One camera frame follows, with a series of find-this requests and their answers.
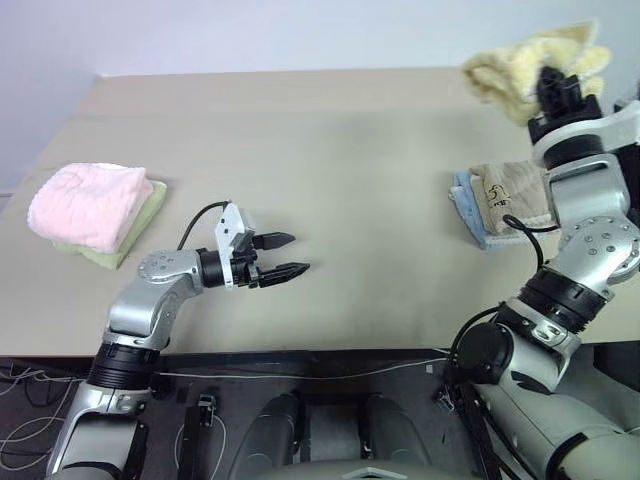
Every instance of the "dark floor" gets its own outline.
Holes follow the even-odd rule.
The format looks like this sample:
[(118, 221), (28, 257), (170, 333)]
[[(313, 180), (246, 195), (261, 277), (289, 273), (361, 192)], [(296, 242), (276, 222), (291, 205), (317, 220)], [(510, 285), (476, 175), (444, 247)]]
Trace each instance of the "dark floor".
[[(239, 376), (255, 375), (255, 371), (302, 373), (312, 376), (344, 375), (355, 372), (370, 371), (385, 368), (398, 363), (411, 362), (424, 358), (433, 358), (441, 354), (424, 352), (422, 358), (403, 358), (391, 360), (389, 358), (363, 361), (361, 358), (336, 360), (328, 362), (327, 368), (320, 369), (307, 366), (300, 369), (297, 363), (275, 361), (265, 363), (264, 359), (232, 365), (225, 361), (224, 370), (219, 367), (202, 368), (171, 368), (172, 371), (198, 374), (232, 374)], [(640, 424), (640, 396), (631, 389), (624, 387), (591, 366), (592, 350), (583, 347), (574, 357), (574, 363), (562, 382), (561, 390), (586, 401), (598, 408), (625, 428)], [(11, 365), (10, 359), (0, 359), (0, 366)], [(150, 436), (148, 454), (145, 463), (143, 479), (163, 480), (175, 479), (174, 442), (176, 434), (184, 420), (186, 406), (193, 405), (203, 391), (214, 392), (219, 400), (219, 416), (224, 420), (227, 431), (227, 445), (222, 459), (221, 469), (216, 479), (226, 478), (228, 468), (240, 440), (246, 432), (254, 416), (262, 406), (283, 392), (293, 389), (312, 398), (323, 398), (331, 393), (336, 403), (325, 404), (311, 409), (309, 415), (310, 428), (310, 456), (312, 460), (358, 458), (359, 443), (354, 421), (354, 407), (349, 404), (352, 394), (379, 392), (399, 403), (414, 420), (424, 443), (431, 455), (435, 466), (450, 472), (472, 473), (476, 470), (467, 436), (455, 414), (448, 413), (440, 405), (431, 400), (432, 393), (440, 385), (440, 373), (443, 362), (435, 362), (428, 366), (420, 365), (397, 369), (388, 373), (370, 375), (349, 380), (288, 380), (288, 379), (190, 379), (176, 378), (173, 391), (166, 398), (151, 402), (141, 419), (148, 424)], [(8, 370), (0, 370), (5, 375)], [(34, 408), (25, 398), (25, 384), (32, 400), (41, 402), (47, 394), (48, 383), (27, 381), (21, 382), (7, 394), (2, 395), (11, 383), (0, 383), (0, 438), (23, 422), (36, 417), (44, 417), (55, 412), (57, 404)], [(55, 397), (66, 387), (65, 384), (53, 384), (50, 396)], [(8, 444), (7, 451), (46, 451), (51, 448), (55, 434), (59, 428), (55, 427), (29, 441), (21, 444)], [(43, 423), (35, 425), (40, 428)], [(20, 435), (34, 430), (25, 429)], [(221, 448), (222, 434), (217, 423), (209, 432), (208, 441), (203, 443), (203, 462), (201, 478), (208, 479), (213, 471)], [(3, 462), (8, 465), (23, 465), (38, 457), (3, 456)], [(8, 472), (0, 469), (0, 479), (38, 479), (43, 478), (46, 459), (38, 465), (21, 471)]]

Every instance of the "beige table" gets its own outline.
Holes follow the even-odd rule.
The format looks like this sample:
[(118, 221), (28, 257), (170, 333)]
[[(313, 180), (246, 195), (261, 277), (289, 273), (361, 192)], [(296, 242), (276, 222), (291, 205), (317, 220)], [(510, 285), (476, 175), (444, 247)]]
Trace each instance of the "beige table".
[[(227, 198), (261, 232), (297, 235), (263, 265), (312, 268), (286, 285), (191, 300), (169, 351), (447, 346), (467, 318), (517, 293), (534, 265), (528, 245), (475, 246), (447, 198), (451, 172), (529, 152), (526, 133), (468, 96), (455, 69), (100, 80), (2, 213), (0, 354), (94, 354), (142, 258), (175, 248), (202, 205)], [(143, 165), (169, 184), (116, 272), (27, 229), (29, 200), (70, 162)], [(205, 217), (189, 246), (214, 247), (215, 220)], [(615, 289), (585, 341), (640, 338), (638, 280)]]

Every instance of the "wall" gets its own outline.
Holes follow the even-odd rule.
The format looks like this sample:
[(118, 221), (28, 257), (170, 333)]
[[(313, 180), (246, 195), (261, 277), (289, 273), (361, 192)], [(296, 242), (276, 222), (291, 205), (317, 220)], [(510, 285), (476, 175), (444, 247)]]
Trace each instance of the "wall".
[(640, 73), (640, 2), (0, 0), (0, 192), (96, 75), (457, 65), (589, 17), (615, 55), (609, 104)]

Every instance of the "towel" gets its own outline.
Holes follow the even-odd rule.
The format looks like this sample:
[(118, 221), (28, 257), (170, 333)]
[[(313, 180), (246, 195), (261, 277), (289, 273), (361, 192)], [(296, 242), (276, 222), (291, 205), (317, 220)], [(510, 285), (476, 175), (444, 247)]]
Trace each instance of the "towel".
[(164, 203), (167, 193), (167, 186), (162, 182), (152, 181), (153, 193), (149, 196), (144, 205), (140, 209), (140, 213), (136, 217), (129, 233), (124, 241), (120, 244), (120, 248), (116, 253), (99, 253), (92, 248), (83, 245), (71, 245), (68, 243), (54, 242), (53, 245), (60, 251), (65, 253), (79, 253), (88, 260), (98, 265), (116, 270), (122, 264), (129, 251), (138, 240), (140, 234), (147, 228), (151, 220), (156, 216), (160, 207)]
[(593, 45), (595, 20), (538, 33), (511, 47), (479, 53), (462, 67), (467, 87), (477, 97), (493, 102), (520, 126), (540, 113), (536, 85), (543, 66), (577, 75), (584, 96), (600, 95), (601, 72), (611, 59), (609, 49)]
[(484, 215), (483, 208), (480, 208), (480, 214), (484, 226), (493, 235), (513, 232), (502, 220), (507, 214), (517, 217), (529, 227), (553, 225), (542, 185), (543, 170), (533, 162), (487, 164), (473, 167), (470, 171), (482, 179), (482, 192), (478, 191), (477, 180), (471, 182), (471, 188), (478, 205), (487, 207)]
[(144, 168), (72, 163), (36, 193), (27, 222), (54, 242), (116, 253), (153, 187)]
[[(471, 232), (483, 250), (522, 244), (529, 241), (522, 232), (513, 231), (503, 235), (493, 235), (485, 228), (472, 188), (472, 175), (468, 170), (460, 170), (453, 174), (453, 186), (449, 189), (449, 198), (456, 206), (460, 218), (462, 218), (469, 232)], [(534, 235), (538, 238), (543, 238), (548, 234), (535, 233)]]

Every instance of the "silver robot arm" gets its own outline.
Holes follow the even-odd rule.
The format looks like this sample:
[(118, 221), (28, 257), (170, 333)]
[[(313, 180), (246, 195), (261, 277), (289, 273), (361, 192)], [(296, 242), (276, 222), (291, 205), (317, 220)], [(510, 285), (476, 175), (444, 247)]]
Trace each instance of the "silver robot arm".
[(569, 96), (568, 108), (529, 127), (535, 158), (549, 169), (544, 182), (562, 230), (559, 252), (490, 322), (467, 331), (456, 362), (535, 478), (637, 479), (640, 439), (554, 391), (580, 346), (578, 334), (614, 298), (611, 286), (638, 272), (640, 230), (627, 217), (629, 193), (611, 152), (639, 143), (640, 102), (585, 119), (599, 114), (590, 108), (595, 98), (580, 103), (575, 79), (556, 80), (547, 83), (550, 93)]
[(267, 287), (309, 268), (305, 263), (287, 263), (270, 271), (257, 267), (256, 250), (279, 248), (295, 237), (255, 235), (247, 213), (233, 203), (226, 205), (215, 234), (218, 251), (149, 255), (111, 306), (102, 345), (58, 434), (47, 478), (135, 477), (146, 443), (146, 427), (135, 415), (151, 399), (151, 377), (182, 303), (204, 288)]

